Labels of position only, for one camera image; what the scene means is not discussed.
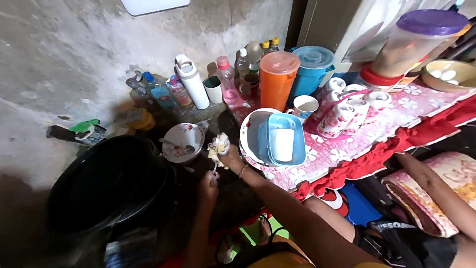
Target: blue label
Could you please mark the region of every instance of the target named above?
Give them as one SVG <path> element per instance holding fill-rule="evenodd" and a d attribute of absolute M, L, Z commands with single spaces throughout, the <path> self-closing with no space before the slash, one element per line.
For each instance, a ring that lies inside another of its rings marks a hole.
<path fill-rule="evenodd" d="M 301 114 L 299 115 L 299 117 L 302 118 L 302 119 L 306 119 L 306 118 L 310 117 L 312 113 L 313 113 L 313 112 L 301 113 Z"/>
<path fill-rule="evenodd" d="M 152 97 L 160 104 L 166 111 L 173 111 L 179 107 L 171 97 L 169 90 L 165 87 L 156 87 L 150 91 Z"/>

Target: black bucket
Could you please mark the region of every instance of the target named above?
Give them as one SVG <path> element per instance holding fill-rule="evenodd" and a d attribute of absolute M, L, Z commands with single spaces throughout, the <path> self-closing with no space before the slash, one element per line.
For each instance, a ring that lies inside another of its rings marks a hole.
<path fill-rule="evenodd" d="M 163 202 L 164 213 L 171 211 L 175 175 L 159 164 L 155 150 L 151 141 L 136 136 L 115 137 L 88 149 L 51 189 L 50 227 L 82 237 L 132 219 L 156 200 Z"/>

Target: bowl of eggs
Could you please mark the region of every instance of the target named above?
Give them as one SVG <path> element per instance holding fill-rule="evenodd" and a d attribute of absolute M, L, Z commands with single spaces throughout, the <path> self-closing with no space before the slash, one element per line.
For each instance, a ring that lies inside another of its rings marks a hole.
<path fill-rule="evenodd" d="M 433 61 L 423 68 L 421 78 L 435 90 L 467 92 L 476 88 L 476 66 L 458 61 Z"/>

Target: red ruffle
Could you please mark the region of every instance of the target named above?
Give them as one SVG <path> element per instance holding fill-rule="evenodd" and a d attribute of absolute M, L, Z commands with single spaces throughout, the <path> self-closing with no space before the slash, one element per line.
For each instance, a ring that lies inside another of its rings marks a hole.
<path fill-rule="evenodd" d="M 344 161 L 340 167 L 334 168 L 325 177 L 315 182 L 303 182 L 293 195 L 299 200 L 303 200 L 312 190 L 315 195 L 322 196 L 325 188 L 340 189 L 344 186 L 345 179 L 361 179 L 385 168 L 383 163 L 394 152 L 402 153 L 412 146 L 424 146 L 442 137 L 454 135 L 459 132 L 457 125 L 475 118 L 476 95 L 457 102 L 432 117 L 422 118 L 422 122 L 413 128 L 397 129 L 395 137 L 374 145 L 368 153 L 351 162 Z"/>

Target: shorts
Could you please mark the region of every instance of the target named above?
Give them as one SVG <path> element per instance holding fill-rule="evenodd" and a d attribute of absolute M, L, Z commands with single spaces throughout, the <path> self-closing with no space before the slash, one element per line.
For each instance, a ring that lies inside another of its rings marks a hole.
<path fill-rule="evenodd" d="M 354 226 L 354 245 L 390 267 L 450 268 L 457 253 L 454 238 L 433 237 L 421 230 L 414 233 L 380 233 L 383 238 L 366 232 L 365 226 Z"/>

